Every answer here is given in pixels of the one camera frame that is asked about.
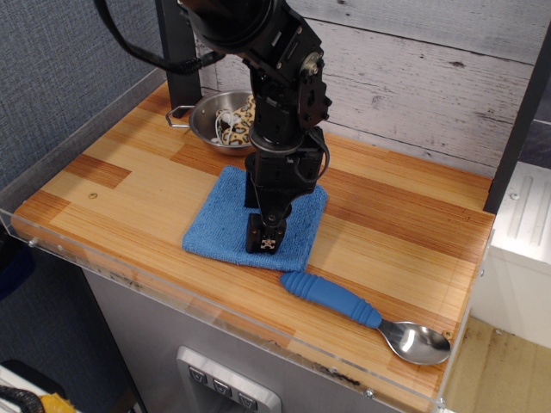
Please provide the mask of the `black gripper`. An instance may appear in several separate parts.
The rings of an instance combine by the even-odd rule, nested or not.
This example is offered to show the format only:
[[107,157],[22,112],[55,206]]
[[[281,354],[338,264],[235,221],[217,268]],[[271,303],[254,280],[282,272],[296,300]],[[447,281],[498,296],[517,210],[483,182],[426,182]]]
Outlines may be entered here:
[[330,152],[318,126],[285,145],[276,145],[252,131],[251,143],[256,152],[245,165],[254,193],[253,206],[260,214],[248,217],[245,249],[248,253],[275,254],[285,238],[285,218],[292,201],[313,192],[328,170]]

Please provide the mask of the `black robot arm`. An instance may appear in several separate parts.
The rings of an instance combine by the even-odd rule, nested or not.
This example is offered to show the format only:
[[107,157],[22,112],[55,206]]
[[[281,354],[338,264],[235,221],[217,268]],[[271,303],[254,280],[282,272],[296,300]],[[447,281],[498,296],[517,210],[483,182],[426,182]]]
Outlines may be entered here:
[[331,100],[321,40],[285,1],[182,1],[196,36],[239,56],[250,70],[256,111],[245,159],[246,249],[275,253],[293,200],[314,191],[330,153],[319,123]]

